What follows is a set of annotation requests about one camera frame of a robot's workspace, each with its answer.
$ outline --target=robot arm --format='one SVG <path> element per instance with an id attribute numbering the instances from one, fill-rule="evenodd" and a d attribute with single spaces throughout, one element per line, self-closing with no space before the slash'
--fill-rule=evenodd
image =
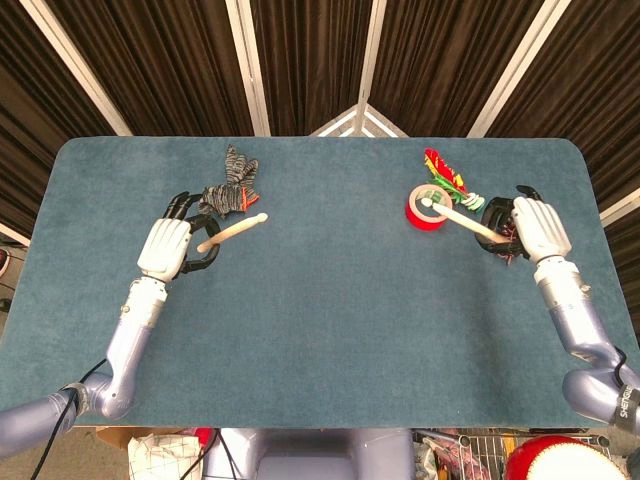
<path id="1" fill-rule="evenodd" d="M 518 234 L 537 266 L 534 278 L 564 349 L 591 364 L 572 370 L 562 390 L 571 407 L 593 420 L 640 435 L 640 376 L 624 364 L 625 356 L 609 339 L 575 264 L 562 222 L 550 205 L 519 197 L 512 212 Z"/>
<path id="2" fill-rule="evenodd" d="M 220 248 L 215 245 L 203 259 L 186 261 L 193 232 L 204 227 L 211 237 L 220 231 L 211 216 L 184 219 L 189 206 L 199 197 L 187 192 L 176 196 L 163 218 L 151 228 L 138 259 L 142 277 L 131 283 L 107 349 L 106 357 L 113 375 L 91 373 L 84 381 L 69 384 L 57 393 L 0 412 L 0 460 L 49 438 L 74 393 L 74 401 L 61 420 L 58 434 L 68 431 L 76 418 L 87 412 L 112 420 L 129 412 L 136 371 L 167 298 L 165 286 L 180 272 L 209 266 Z"/>

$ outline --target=brown curtain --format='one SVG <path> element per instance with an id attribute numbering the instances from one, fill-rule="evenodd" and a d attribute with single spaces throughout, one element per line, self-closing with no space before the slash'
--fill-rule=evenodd
<path id="1" fill-rule="evenodd" d="M 631 321 L 640 338 L 640 208 L 605 229 Z"/>
<path id="2" fill-rule="evenodd" d="M 25 9 L 0 3 L 0 222 L 30 236 L 70 138 L 113 135 Z"/>
<path id="3" fill-rule="evenodd" d="M 542 0 L 390 0 L 369 103 L 409 136 L 461 136 Z"/>
<path id="4" fill-rule="evenodd" d="M 253 135 L 222 0 L 48 4 L 135 135 Z"/>
<path id="5" fill-rule="evenodd" d="M 358 102 L 371 3 L 251 1 L 272 135 L 309 135 Z"/>
<path id="6" fill-rule="evenodd" d="M 563 137 L 601 209 L 640 187 L 640 2 L 571 2 L 489 130 Z"/>

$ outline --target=gray cloth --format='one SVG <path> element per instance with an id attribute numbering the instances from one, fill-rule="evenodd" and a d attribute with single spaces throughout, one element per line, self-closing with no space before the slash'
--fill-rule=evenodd
<path id="1" fill-rule="evenodd" d="M 200 213 L 217 213 L 221 217 L 229 212 L 246 212 L 260 196 L 253 189 L 258 173 L 258 160 L 238 153 L 229 145 L 224 161 L 227 183 L 204 189 L 198 205 Z"/>

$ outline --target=colorful fabric toy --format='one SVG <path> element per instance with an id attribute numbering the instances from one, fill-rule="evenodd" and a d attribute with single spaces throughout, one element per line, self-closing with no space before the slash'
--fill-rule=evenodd
<path id="1" fill-rule="evenodd" d="M 437 150 L 427 148 L 424 151 L 424 164 L 433 174 L 433 182 L 444 188 L 455 203 L 462 203 L 472 212 L 482 208 L 484 197 L 467 192 L 460 174 L 445 163 Z"/>

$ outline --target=red object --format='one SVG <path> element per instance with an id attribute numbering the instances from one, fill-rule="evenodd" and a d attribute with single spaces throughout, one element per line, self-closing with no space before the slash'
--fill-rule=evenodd
<path id="1" fill-rule="evenodd" d="M 9 266 L 9 252 L 0 248 L 0 277 L 4 275 L 4 272 Z"/>
<path id="2" fill-rule="evenodd" d="M 445 206 L 453 208 L 451 197 L 446 191 L 444 191 L 437 185 L 426 184 L 418 185 L 411 191 L 411 193 L 409 193 L 409 200 L 404 207 L 404 213 L 407 216 L 409 223 L 411 223 L 411 225 L 416 227 L 418 230 L 432 232 L 442 227 L 444 222 L 447 220 L 447 217 L 443 215 L 440 215 L 438 217 L 430 217 L 418 210 L 417 202 L 420 198 L 426 195 L 427 192 L 431 192 L 431 195 L 437 193 L 444 202 Z"/>
<path id="3" fill-rule="evenodd" d="M 424 220 L 420 220 L 415 214 L 411 211 L 411 207 L 409 206 L 409 202 L 404 207 L 404 213 L 407 215 L 407 219 L 409 223 L 416 227 L 418 230 L 423 230 L 425 232 L 433 232 L 434 230 L 438 230 L 442 225 L 444 225 L 444 220 L 442 222 L 425 222 Z"/>
<path id="4" fill-rule="evenodd" d="M 529 474 L 529 468 L 535 458 L 540 455 L 543 450 L 561 443 L 579 443 L 584 445 L 580 440 L 562 435 L 548 435 L 529 440 L 516 448 L 509 457 L 505 480 L 526 480 Z"/>
<path id="5" fill-rule="evenodd" d="M 467 188 L 464 186 L 462 182 L 462 177 L 451 168 L 444 159 L 440 156 L 440 153 L 433 148 L 426 148 L 424 154 L 427 156 L 433 165 L 433 168 L 437 170 L 437 172 L 442 175 L 445 179 L 447 179 L 451 185 L 453 185 L 457 190 L 462 193 L 468 193 Z"/>
<path id="6" fill-rule="evenodd" d="M 212 435 L 213 435 L 213 428 L 211 427 L 196 428 L 195 436 L 198 437 L 198 443 L 200 443 L 200 446 L 202 448 L 209 445 L 209 440 L 211 439 Z"/>

